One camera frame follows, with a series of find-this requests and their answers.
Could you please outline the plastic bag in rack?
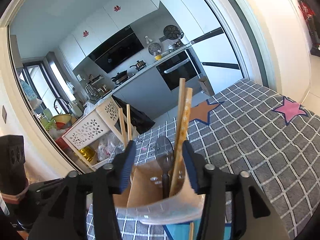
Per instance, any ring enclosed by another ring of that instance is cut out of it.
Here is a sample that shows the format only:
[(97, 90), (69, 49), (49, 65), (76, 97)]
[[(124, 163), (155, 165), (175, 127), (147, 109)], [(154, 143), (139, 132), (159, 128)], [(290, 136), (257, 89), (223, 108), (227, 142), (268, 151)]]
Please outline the plastic bag in rack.
[(108, 159), (116, 146), (120, 143), (120, 140), (112, 132), (108, 132), (98, 140), (98, 160), (103, 161)]

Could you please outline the black range hood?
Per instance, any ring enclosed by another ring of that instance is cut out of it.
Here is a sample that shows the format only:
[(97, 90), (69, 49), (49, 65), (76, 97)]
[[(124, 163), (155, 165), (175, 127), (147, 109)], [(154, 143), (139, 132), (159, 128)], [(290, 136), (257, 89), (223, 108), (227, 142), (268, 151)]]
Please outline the black range hood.
[(110, 73), (114, 68), (143, 49), (144, 46), (128, 25), (108, 38), (88, 57), (104, 72)]

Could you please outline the black wok on stove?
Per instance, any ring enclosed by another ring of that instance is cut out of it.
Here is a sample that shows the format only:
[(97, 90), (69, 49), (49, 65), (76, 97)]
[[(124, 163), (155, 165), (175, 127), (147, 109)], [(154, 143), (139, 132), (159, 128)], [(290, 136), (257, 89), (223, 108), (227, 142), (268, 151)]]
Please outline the black wok on stove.
[(127, 74), (127, 70), (117, 73), (116, 76), (111, 78), (111, 81), (114, 82), (116, 85), (120, 85), (122, 82), (126, 81), (129, 78)]

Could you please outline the white perforated storage rack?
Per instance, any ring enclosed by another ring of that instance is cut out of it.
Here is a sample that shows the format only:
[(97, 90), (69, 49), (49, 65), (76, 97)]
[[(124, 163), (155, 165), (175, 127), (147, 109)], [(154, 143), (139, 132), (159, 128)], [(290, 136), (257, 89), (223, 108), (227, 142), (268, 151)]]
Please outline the white perforated storage rack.
[(90, 170), (95, 170), (98, 166), (98, 154), (95, 153), (92, 160), (88, 160), (80, 152), (82, 149), (89, 146), (97, 151), (99, 140), (108, 133), (114, 134), (120, 142), (124, 142), (118, 123), (119, 109), (119, 105), (110, 96), (77, 121), (62, 136), (65, 143)]

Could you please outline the brass pot on stove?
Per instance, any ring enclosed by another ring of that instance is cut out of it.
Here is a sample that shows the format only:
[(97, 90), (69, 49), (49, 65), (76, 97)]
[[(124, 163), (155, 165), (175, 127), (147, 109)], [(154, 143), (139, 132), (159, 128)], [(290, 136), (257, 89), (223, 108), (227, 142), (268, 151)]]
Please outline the brass pot on stove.
[(146, 62), (141, 60), (141, 61), (137, 61), (137, 63), (135, 65), (131, 65), (130, 68), (135, 67), (135, 69), (137, 71), (142, 70), (143, 68), (146, 67)]

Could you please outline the cardboard box on floor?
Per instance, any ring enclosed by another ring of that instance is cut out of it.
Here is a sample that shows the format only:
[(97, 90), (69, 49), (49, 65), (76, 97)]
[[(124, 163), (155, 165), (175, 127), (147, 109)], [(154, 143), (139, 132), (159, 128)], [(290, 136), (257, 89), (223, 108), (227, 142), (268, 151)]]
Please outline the cardboard box on floor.
[(202, 88), (202, 91), (204, 92), (204, 94), (206, 94), (207, 96), (214, 95), (214, 91), (213, 91), (213, 89), (210, 85), (210, 82), (208, 81), (206, 76), (203, 76), (200, 79), (198, 79), (198, 82), (199, 82), (200, 87)]

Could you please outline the white plastic utensil holder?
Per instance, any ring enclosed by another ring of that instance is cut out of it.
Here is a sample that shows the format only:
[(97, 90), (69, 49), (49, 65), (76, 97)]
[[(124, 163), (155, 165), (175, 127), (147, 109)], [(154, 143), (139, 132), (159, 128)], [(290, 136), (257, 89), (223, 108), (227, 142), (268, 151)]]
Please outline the white plastic utensil holder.
[(163, 198), (162, 170), (157, 161), (134, 166), (127, 189), (113, 196), (118, 213), (141, 221), (143, 224), (180, 224), (199, 219), (204, 195), (197, 195), (189, 182), (185, 167), (180, 171), (177, 191)]

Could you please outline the red clothes rack items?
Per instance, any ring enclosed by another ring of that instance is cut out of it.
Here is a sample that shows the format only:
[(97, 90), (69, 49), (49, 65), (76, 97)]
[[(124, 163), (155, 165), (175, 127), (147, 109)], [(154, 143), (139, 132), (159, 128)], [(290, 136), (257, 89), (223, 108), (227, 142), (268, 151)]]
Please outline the red clothes rack items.
[(311, 55), (319, 57), (319, 20), (315, 12), (311, 9), (307, 0), (297, 0), (298, 7), (306, 22), (311, 41), (312, 48), (310, 50)]

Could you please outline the dark spoon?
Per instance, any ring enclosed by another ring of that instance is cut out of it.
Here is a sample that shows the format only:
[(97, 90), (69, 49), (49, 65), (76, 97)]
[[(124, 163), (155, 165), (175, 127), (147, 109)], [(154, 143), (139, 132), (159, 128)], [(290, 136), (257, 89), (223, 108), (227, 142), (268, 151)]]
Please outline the dark spoon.
[(170, 180), (169, 172), (171, 171), (174, 164), (174, 149), (170, 140), (161, 136), (155, 143), (155, 156), (159, 167), (162, 169), (162, 188), (163, 198), (169, 197), (170, 191)]

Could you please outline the black multi-hole frying pan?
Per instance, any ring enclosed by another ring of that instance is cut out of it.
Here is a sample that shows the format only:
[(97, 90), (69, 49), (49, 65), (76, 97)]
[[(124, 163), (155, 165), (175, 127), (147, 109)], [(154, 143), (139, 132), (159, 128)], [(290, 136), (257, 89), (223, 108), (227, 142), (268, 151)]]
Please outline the black multi-hole frying pan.
[(163, 29), (163, 36), (159, 38), (159, 41), (163, 42), (165, 40), (180, 40), (183, 37), (184, 32), (182, 32), (179, 27), (170, 24)]

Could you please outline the white refrigerator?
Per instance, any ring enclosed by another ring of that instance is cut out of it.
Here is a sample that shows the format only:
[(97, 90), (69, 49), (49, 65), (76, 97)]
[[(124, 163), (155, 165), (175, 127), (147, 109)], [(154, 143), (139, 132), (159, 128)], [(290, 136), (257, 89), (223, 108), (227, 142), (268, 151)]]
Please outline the white refrigerator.
[(190, 42), (216, 94), (243, 78), (238, 59), (220, 22), (205, 0), (158, 0)]

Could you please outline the black kitchen faucet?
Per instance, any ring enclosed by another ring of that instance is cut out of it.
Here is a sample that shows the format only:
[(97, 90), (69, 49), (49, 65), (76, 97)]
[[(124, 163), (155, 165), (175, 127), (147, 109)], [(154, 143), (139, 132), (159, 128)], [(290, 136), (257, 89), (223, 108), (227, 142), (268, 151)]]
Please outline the black kitchen faucet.
[(61, 97), (58, 97), (54, 100), (53, 106), (54, 109), (56, 110), (57, 114), (60, 114), (60, 112), (58, 111), (58, 105), (61, 107), (61, 109), (66, 113), (66, 114), (71, 114), (71, 109), (68, 106), (69, 102), (67, 102), (66, 100), (64, 100)]

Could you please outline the black built-in oven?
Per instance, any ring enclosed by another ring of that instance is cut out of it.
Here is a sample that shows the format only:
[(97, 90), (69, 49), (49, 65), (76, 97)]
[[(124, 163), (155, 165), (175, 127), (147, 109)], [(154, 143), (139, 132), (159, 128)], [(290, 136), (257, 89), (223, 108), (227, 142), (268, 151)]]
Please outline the black built-in oven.
[(179, 86), (180, 78), (189, 81), (200, 77), (200, 69), (189, 49), (170, 57), (156, 68), (170, 90)]

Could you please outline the wooden chopstick horizontal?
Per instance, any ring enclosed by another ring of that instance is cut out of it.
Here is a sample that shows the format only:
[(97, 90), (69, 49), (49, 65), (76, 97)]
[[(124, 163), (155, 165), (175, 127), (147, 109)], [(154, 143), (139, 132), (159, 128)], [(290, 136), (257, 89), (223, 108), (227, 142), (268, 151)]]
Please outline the wooden chopstick horizontal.
[(118, 114), (119, 114), (121, 135), (123, 137), (123, 144), (124, 144), (124, 148), (126, 148), (127, 144), (128, 144), (128, 140), (127, 140), (127, 135), (126, 135), (126, 131), (125, 131), (125, 122), (124, 122), (124, 115), (123, 115), (123, 109), (122, 108), (118, 109)]
[(130, 114), (130, 105), (126, 105), (126, 118), (127, 118), (127, 135), (128, 141), (132, 140), (132, 128), (131, 128), (131, 114)]

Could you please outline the plain wooden chopstick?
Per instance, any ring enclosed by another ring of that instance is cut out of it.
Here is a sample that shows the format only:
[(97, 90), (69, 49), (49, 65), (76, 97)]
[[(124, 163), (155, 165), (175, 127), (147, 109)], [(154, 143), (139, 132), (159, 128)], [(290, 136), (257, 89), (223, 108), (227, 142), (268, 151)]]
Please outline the plain wooden chopstick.
[(184, 98), (185, 98), (185, 78), (180, 78), (179, 95), (178, 95), (178, 108), (177, 108), (177, 118), (176, 118), (176, 135), (175, 135), (174, 155), (176, 155), (176, 151), (177, 151), (180, 126), (181, 126), (181, 120), (182, 120), (183, 109), (184, 109)]

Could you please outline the blue patterned chopstick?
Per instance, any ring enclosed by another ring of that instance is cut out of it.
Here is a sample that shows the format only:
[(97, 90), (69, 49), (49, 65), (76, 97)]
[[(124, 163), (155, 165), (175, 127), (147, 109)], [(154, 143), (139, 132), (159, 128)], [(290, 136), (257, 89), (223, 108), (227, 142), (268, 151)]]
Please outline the blue patterned chopstick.
[(175, 165), (174, 165), (174, 170), (173, 170), (172, 179), (171, 179), (171, 187), (170, 187), (170, 193), (169, 193), (170, 197), (172, 197), (175, 194), (175, 188), (176, 188), (178, 176), (179, 176), (180, 170), (181, 170), (182, 145), (187, 137), (192, 96), (193, 96), (193, 89), (187, 88), (186, 92), (185, 92), (184, 109), (183, 109), (183, 114), (182, 114), (182, 118), (181, 118), (180, 131), (178, 134), (178, 141), (175, 144), (176, 158), (175, 158)]

